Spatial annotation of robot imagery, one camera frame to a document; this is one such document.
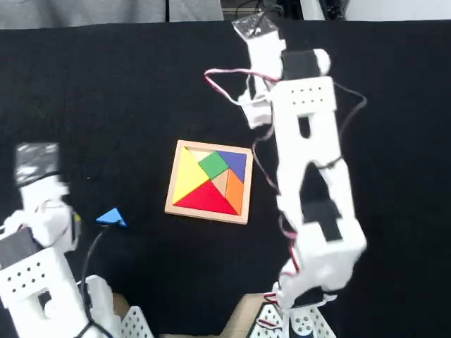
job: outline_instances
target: blue foam piece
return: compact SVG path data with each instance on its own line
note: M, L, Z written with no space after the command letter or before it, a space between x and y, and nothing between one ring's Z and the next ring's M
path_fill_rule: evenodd
M103 224L118 224L122 227L127 226L127 223L125 223L117 208L111 209L108 213L97 218L96 222Z

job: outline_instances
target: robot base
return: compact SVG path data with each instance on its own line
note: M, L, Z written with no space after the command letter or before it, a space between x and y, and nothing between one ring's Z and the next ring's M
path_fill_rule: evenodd
M290 329L286 337L298 338L336 338L332 329L316 306L305 306L289 310ZM257 321L275 324L274 328L262 327ZM272 303L263 303L247 338L284 338L283 319L280 310Z

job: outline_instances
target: green square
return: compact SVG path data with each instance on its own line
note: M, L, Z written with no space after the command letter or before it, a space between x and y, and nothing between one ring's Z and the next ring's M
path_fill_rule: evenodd
M214 179L224 170L228 169L227 163L217 152L208 155L200 161L199 164L201 168L204 169L204 172L206 172L206 174L210 177L210 180Z

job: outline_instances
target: blue triangle piece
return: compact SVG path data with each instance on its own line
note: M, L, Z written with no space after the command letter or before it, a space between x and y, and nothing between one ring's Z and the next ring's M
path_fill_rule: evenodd
M245 181L246 154L218 151L219 156L228 164L241 182Z
M117 208L111 209L108 213L97 218L96 222L103 224L119 224L123 227L127 226L127 223L125 223Z

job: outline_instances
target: red triangle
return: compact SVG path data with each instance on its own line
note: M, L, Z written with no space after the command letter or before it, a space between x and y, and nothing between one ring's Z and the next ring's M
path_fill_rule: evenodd
M237 212L210 180L183 197L174 206L237 215Z

